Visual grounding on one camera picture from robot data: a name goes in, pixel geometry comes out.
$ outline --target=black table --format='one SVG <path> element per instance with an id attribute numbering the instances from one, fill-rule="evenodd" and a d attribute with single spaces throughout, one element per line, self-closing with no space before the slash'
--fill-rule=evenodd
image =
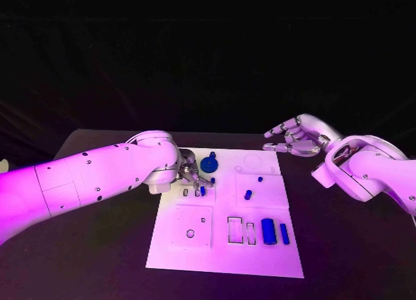
<path id="1" fill-rule="evenodd" d="M 134 132 L 76 130 L 56 159 Z M 179 147 L 260 149 L 261 135 L 172 133 Z M 387 195 L 362 203 L 277 155 L 304 279 L 146 269 L 147 186 L 36 224 L 0 247 L 0 299 L 416 299 L 416 231 Z"/>

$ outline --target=black background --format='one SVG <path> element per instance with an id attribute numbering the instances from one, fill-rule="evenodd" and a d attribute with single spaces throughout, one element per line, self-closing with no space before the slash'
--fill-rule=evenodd
<path id="1" fill-rule="evenodd" d="M 0 159 L 76 128 L 264 133 L 300 113 L 416 157 L 416 7 L 14 1 L 0 7 Z"/>

